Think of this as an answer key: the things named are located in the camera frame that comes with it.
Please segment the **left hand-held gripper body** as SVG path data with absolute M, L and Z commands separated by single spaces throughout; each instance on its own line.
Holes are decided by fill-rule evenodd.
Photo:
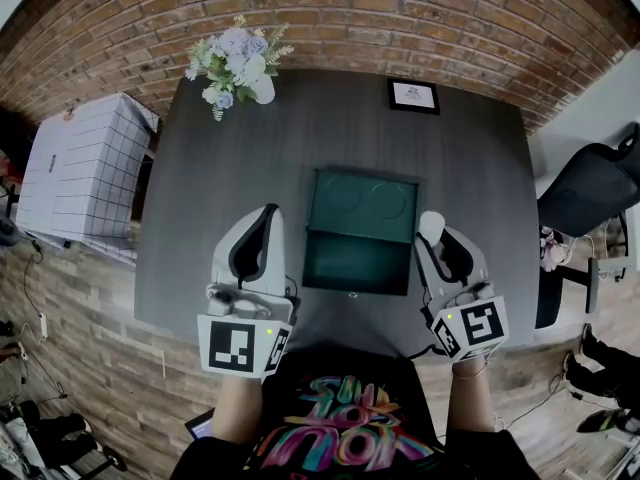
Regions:
M 207 312 L 197 317 L 202 369 L 251 379 L 274 374 L 285 354 L 300 299 L 224 284 L 210 284 L 207 299 Z

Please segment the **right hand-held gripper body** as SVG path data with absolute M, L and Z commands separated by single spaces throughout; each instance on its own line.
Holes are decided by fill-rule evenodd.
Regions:
M 440 308 L 432 301 L 426 319 L 451 362 L 490 355 L 510 336 L 504 298 L 487 281 L 457 294 Z

